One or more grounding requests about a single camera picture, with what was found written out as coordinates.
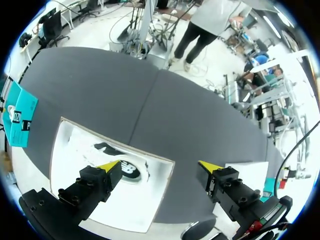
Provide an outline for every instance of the red component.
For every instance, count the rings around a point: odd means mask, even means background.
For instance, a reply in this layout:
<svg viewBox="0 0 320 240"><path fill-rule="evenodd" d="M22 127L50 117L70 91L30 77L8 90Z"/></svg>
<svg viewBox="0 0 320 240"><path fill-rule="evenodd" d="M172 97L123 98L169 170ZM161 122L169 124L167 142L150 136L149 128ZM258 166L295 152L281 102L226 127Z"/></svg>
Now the red component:
<svg viewBox="0 0 320 240"><path fill-rule="evenodd" d="M284 189L286 186L287 180L283 179L280 181L279 189Z"/></svg>
<svg viewBox="0 0 320 240"><path fill-rule="evenodd" d="M252 232L257 232L259 231L261 228L262 228L262 223L259 222L259 221L254 221L252 224L251 224L251 227L249 227L249 229L245 232L246 234L247 233L252 233Z"/></svg>

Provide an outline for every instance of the white sneaker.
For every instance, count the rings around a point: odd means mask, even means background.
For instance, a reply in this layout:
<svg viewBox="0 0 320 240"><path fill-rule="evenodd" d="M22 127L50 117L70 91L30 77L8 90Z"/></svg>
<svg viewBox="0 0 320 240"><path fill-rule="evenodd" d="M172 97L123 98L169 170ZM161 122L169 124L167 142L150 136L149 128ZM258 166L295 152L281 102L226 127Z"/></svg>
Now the white sneaker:
<svg viewBox="0 0 320 240"><path fill-rule="evenodd" d="M180 58L176 58L176 57L170 58L169 65L171 66L172 64L175 64L179 61L180 61Z"/></svg>
<svg viewBox="0 0 320 240"><path fill-rule="evenodd" d="M184 60L183 62L183 68L186 72L189 72L190 71L190 68L191 68L191 64L190 63L187 63L186 60Z"/></svg>

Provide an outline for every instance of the gray table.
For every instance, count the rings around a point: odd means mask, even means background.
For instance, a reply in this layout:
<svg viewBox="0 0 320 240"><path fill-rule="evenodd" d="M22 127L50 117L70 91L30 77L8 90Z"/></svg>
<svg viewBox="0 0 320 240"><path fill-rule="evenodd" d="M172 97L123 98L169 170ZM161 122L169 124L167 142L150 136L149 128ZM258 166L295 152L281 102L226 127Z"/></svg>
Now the gray table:
<svg viewBox="0 0 320 240"><path fill-rule="evenodd" d="M215 93L128 55L44 49L21 86L39 99L24 151L48 178L61 116L175 161L157 223L212 218L213 205L195 178L198 160L221 166L268 161L268 177L275 177L282 161L260 129Z"/></svg>

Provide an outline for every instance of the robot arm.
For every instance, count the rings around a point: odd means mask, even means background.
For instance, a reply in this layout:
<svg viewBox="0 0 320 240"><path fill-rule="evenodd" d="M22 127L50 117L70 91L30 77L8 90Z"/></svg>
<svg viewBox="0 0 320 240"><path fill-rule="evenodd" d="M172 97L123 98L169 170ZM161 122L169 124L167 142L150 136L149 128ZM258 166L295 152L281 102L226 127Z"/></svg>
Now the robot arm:
<svg viewBox="0 0 320 240"><path fill-rule="evenodd" d="M232 167L222 168L208 162L198 162L197 179L212 203L219 203L228 217L240 225L234 240L246 236L247 239L256 239L251 237L254 233L286 222L292 198L284 196L278 199L272 196L262 202L260 191L243 184L238 176L239 172Z"/></svg>
<svg viewBox="0 0 320 240"><path fill-rule="evenodd" d="M44 188L26 192L19 203L35 230L46 240L106 240L81 227L99 202L106 202L122 177L120 161L100 167L87 166L55 198Z"/></svg>

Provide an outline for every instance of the teal box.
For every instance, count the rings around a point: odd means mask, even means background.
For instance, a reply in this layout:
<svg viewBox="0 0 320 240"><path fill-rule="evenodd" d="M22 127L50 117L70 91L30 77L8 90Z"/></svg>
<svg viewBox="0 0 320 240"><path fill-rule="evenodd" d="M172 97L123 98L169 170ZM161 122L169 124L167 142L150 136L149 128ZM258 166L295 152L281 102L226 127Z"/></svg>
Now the teal box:
<svg viewBox="0 0 320 240"><path fill-rule="evenodd" d="M267 201L270 197L275 195L274 193L274 186L275 186L275 178L266 178L264 182L264 189L263 189L263 195L260 198L262 202Z"/></svg>
<svg viewBox="0 0 320 240"><path fill-rule="evenodd" d="M22 148L28 146L30 126L37 103L36 97L24 90L17 82L12 81L3 113L4 131L10 146ZM12 122L8 112L9 105L15 106Z"/></svg>

